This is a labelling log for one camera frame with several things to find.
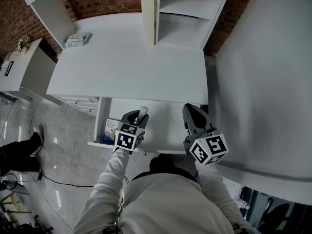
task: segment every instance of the white desk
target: white desk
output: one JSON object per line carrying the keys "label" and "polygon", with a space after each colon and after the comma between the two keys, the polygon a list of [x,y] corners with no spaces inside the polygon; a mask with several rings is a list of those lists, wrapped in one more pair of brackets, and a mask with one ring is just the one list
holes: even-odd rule
{"label": "white desk", "polygon": [[9,92],[26,100],[46,99],[59,104],[59,100],[46,94],[56,64],[40,49],[41,40],[32,42],[26,54],[20,53],[17,56],[17,51],[11,54],[9,63],[13,61],[13,65],[10,72],[5,75],[9,64],[0,71],[0,91]]}
{"label": "white desk", "polygon": [[92,33],[83,47],[63,50],[47,93],[97,116],[89,145],[102,143],[107,118],[149,107],[145,140],[137,151],[185,154],[182,107],[208,104],[202,50],[142,40],[140,13],[83,19],[79,32]]}

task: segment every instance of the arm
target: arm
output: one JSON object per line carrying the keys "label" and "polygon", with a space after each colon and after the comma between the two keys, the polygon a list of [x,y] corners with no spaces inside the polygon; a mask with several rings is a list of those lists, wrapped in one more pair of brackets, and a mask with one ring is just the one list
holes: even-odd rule
{"label": "arm", "polygon": [[120,190],[129,161],[129,151],[117,149],[109,160],[72,234],[99,234],[117,222]]}
{"label": "arm", "polygon": [[234,225],[238,224],[240,228],[246,229],[248,233],[259,234],[259,232],[243,218],[237,204],[232,200],[224,185],[222,177],[218,174],[215,165],[200,165],[198,162],[195,162],[195,165],[204,195],[219,207],[232,226],[234,227]]}

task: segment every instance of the black pants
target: black pants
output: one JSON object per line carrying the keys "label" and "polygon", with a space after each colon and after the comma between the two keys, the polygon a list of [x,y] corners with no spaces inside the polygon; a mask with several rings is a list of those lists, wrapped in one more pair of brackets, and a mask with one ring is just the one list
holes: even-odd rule
{"label": "black pants", "polygon": [[1,147],[5,160],[0,162],[1,176],[10,170],[18,172],[39,172],[40,164],[36,157],[29,157],[41,145],[40,137],[34,133],[29,140],[12,142]]}
{"label": "black pants", "polygon": [[197,183],[196,179],[190,173],[175,167],[169,154],[161,154],[157,158],[153,158],[150,163],[150,171],[139,174],[133,180],[151,174],[177,174]]}

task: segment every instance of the black cable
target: black cable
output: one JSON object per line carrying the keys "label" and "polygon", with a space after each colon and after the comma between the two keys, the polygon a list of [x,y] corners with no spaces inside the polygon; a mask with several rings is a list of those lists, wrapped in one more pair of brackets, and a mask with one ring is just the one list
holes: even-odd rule
{"label": "black cable", "polygon": [[7,121],[8,118],[9,118],[9,115],[10,115],[11,109],[12,109],[12,107],[13,107],[13,105],[14,105],[14,102],[15,102],[15,101],[12,102],[12,106],[11,106],[9,112],[8,112],[8,115],[7,115],[6,118],[5,118],[4,125],[3,125],[3,127],[2,127],[2,131],[1,131],[0,137],[1,137],[2,134],[3,134],[3,130],[4,130],[4,127],[5,127],[5,123],[6,123],[6,121]]}
{"label": "black cable", "polygon": [[[36,106],[37,106],[37,101],[35,101],[35,106],[34,106],[34,109],[33,109],[33,114],[31,115],[31,120],[30,120],[30,124],[29,124],[29,131],[28,131],[28,139],[30,139],[30,129],[31,129],[31,124],[33,123],[33,118],[34,118]],[[41,149],[42,149],[42,145],[40,146],[39,151],[37,151],[37,150],[38,150],[38,148],[37,148],[37,150],[36,150],[36,155],[38,155],[38,154],[40,153]]]}
{"label": "black cable", "polygon": [[46,175],[42,174],[45,178],[47,178],[48,180],[56,183],[56,184],[60,184],[60,185],[69,185],[69,186],[74,186],[74,187],[94,187],[95,185],[72,185],[72,184],[66,184],[66,183],[59,183],[59,182],[56,182],[50,178],[48,178]]}
{"label": "black cable", "polygon": [[54,210],[54,208],[52,207],[52,205],[49,203],[49,201],[48,201],[47,198],[45,197],[43,191],[41,190],[41,188],[40,188],[40,186],[38,185],[37,182],[36,182],[36,185],[38,186],[39,190],[41,191],[41,193],[42,193],[42,195],[43,195],[43,197],[44,197],[44,199],[45,199],[45,201],[47,201],[47,203],[49,204],[49,206],[51,207],[51,209],[56,213],[56,215],[58,215],[58,217],[59,217],[59,218],[67,225],[67,227],[72,231],[73,229],[70,228],[70,226],[64,221],[64,219],[61,218],[61,216],[56,212],[56,210]]}
{"label": "black cable", "polygon": [[126,175],[124,175],[123,177],[126,180],[126,183],[129,184],[129,179],[126,177]]}
{"label": "black cable", "polygon": [[37,182],[37,181],[39,181],[39,179],[37,179],[37,180],[25,180],[25,181],[18,181],[18,182],[24,183],[24,182]]}
{"label": "black cable", "polygon": [[122,205],[123,205],[123,198],[121,199],[120,205],[119,205],[119,211],[122,209]]}
{"label": "black cable", "polygon": [[37,105],[37,101],[35,100],[35,106],[34,106],[34,109],[33,109],[33,114],[31,115],[31,120],[30,120],[30,125],[29,125],[28,139],[30,138],[31,123],[33,122],[33,117],[34,117],[34,114],[35,114],[36,105]]}
{"label": "black cable", "polygon": [[2,181],[2,179],[3,179],[5,176],[9,176],[9,175],[13,175],[13,176],[15,177],[15,181],[8,180],[8,179],[5,179],[4,181],[14,182],[15,185],[14,185],[13,188],[7,188],[7,189],[9,189],[9,190],[13,190],[13,189],[15,189],[15,188],[17,187],[17,185],[18,185],[18,178],[16,177],[16,175],[15,175],[14,173],[7,173],[7,174],[5,174],[4,176],[2,176],[2,177],[0,178],[0,181]]}

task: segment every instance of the tiled floor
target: tiled floor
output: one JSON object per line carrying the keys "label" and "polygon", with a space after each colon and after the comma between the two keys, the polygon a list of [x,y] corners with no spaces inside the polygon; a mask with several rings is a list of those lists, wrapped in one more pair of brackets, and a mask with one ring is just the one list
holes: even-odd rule
{"label": "tiled floor", "polygon": [[[0,131],[5,125],[11,105],[0,103]],[[33,126],[44,128],[45,142],[40,152],[44,174],[61,183],[94,185],[100,173],[112,156],[112,149],[88,146],[93,137],[95,117],[88,116],[66,104],[57,106],[49,103],[17,101],[7,119],[1,142],[26,140],[33,133]],[[136,175],[148,170],[150,160],[157,155],[133,152],[126,176],[132,180]],[[195,174],[195,167],[187,158],[174,157],[178,167]],[[38,178],[36,173],[14,172],[19,180]],[[33,222],[39,215],[46,227],[53,226],[52,233],[69,234],[89,197],[92,188],[76,188],[55,184],[45,178],[38,182],[24,182],[30,195],[17,196],[22,210],[32,214],[15,214],[20,224]],[[0,198],[8,192],[1,192]]]}

